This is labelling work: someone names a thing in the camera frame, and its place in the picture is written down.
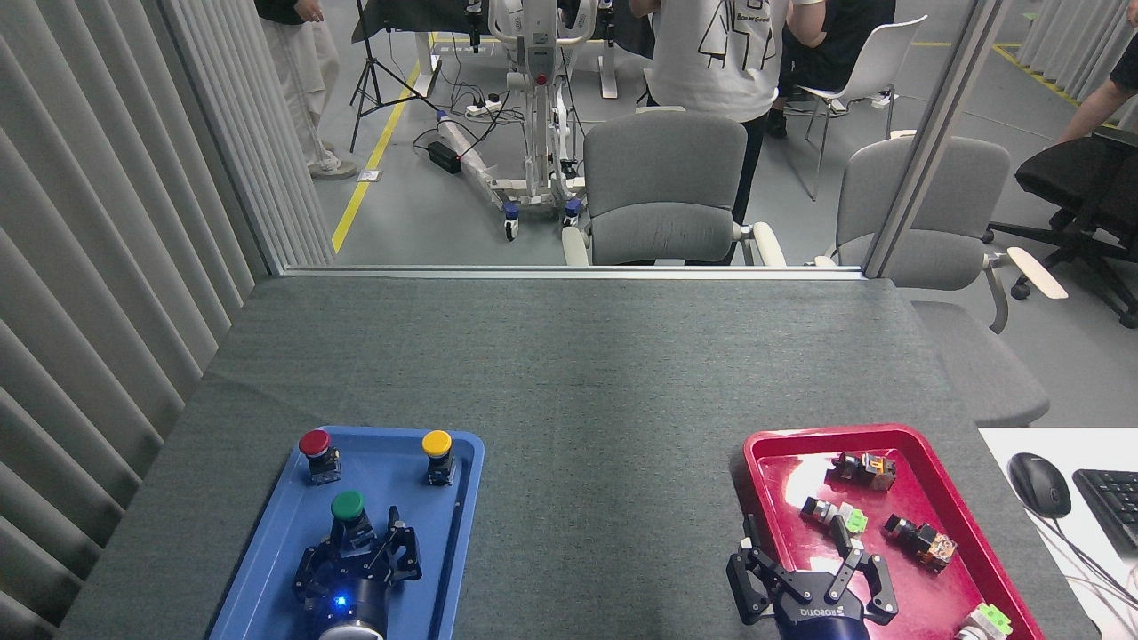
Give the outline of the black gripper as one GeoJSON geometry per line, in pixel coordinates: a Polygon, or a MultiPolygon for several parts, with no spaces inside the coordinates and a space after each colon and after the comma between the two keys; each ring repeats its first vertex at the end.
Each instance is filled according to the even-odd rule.
{"type": "Polygon", "coordinates": [[[292,594],[305,600],[310,635],[386,635],[391,584],[421,579],[415,530],[397,507],[384,530],[362,510],[358,526],[365,525],[361,559],[331,539],[302,552],[292,594]]]}
{"type": "Polygon", "coordinates": [[[828,524],[830,538],[843,557],[836,576],[786,571],[754,545],[753,514],[745,515],[742,527],[745,536],[740,550],[729,555],[725,572],[737,615],[748,627],[762,620],[769,604],[781,639],[869,639],[864,616],[875,624],[889,624],[897,616],[899,606],[887,560],[853,544],[840,514],[828,524]],[[869,584],[869,604],[865,606],[848,590],[855,572],[861,572],[869,584]],[[809,594],[806,600],[795,597],[797,586],[809,594]]]}

